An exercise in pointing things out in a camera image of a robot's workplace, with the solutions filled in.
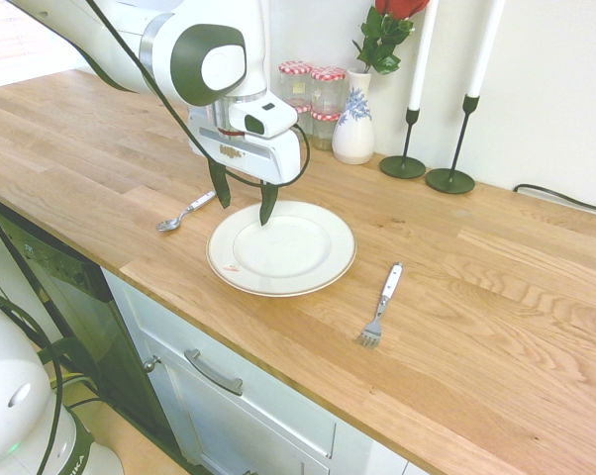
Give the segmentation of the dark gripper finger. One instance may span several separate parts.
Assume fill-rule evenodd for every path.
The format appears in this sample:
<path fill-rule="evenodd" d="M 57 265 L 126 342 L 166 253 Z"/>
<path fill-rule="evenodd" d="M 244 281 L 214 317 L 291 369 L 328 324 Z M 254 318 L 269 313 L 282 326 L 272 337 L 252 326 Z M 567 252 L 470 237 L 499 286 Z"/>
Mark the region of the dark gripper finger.
<path fill-rule="evenodd" d="M 221 206 L 226 209 L 231 204 L 231 191 L 227 180 L 226 167 L 216 160 L 208 162 L 211 181 Z"/>
<path fill-rule="evenodd" d="M 261 226 L 265 226 L 272 215 L 278 197 L 278 186 L 262 181 L 260 194 L 259 223 Z"/>

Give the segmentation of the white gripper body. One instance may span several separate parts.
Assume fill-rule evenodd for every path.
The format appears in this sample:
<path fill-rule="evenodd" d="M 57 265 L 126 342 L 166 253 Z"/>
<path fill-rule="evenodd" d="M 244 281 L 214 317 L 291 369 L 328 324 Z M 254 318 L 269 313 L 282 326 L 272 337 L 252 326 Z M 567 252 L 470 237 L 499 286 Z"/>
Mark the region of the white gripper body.
<path fill-rule="evenodd" d="M 211 124 L 202 107 L 188 108 L 188 128 L 213 159 L 236 171 L 276 185 L 299 174 L 301 144 L 292 131 L 272 139 L 252 134 L 229 137 Z"/>

